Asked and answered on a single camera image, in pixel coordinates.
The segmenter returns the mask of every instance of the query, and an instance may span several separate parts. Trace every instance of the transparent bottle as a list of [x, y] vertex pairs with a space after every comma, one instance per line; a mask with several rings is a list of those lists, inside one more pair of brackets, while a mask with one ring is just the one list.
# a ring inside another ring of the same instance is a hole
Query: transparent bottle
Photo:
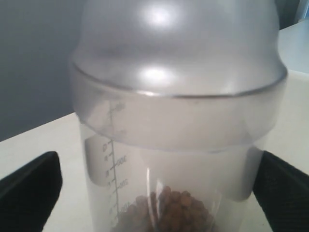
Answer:
[[287, 70], [268, 0], [89, 0], [70, 62], [96, 232], [237, 232]]

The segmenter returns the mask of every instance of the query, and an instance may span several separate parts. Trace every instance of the shaker bottle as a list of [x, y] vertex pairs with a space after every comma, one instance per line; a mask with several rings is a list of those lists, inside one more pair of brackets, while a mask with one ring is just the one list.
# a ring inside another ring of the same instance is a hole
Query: shaker bottle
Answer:
[[237, 232], [287, 70], [269, 0], [88, 0], [71, 62], [96, 232]]

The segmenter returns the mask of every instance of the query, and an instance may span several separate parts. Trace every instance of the kibble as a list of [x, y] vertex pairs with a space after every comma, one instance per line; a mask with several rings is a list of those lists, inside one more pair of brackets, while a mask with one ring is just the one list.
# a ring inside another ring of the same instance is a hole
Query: kibble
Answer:
[[218, 232], [214, 218], [204, 203], [188, 191], [172, 191], [165, 186], [157, 197], [150, 194], [150, 204], [145, 196], [138, 196], [136, 204], [118, 217], [112, 232]]

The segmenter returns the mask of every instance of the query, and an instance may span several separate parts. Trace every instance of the frosted plastic lid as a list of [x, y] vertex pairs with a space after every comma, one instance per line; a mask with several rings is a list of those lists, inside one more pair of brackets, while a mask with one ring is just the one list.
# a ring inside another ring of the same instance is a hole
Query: frosted plastic lid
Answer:
[[75, 68], [146, 95], [241, 95], [286, 77], [269, 0], [89, 0]]

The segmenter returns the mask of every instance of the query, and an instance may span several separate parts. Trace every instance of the white surface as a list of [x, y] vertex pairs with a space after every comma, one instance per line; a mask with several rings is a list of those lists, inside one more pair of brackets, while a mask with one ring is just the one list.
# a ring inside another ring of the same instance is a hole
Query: white surface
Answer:
[[280, 31], [279, 51], [289, 70], [309, 73], [309, 19]]
[[[266, 149], [309, 174], [309, 74], [290, 72], [281, 113]], [[59, 153], [63, 188], [45, 232], [90, 232], [78, 119], [71, 114], [0, 143], [0, 178], [44, 153]], [[255, 197], [241, 232], [270, 232]]]

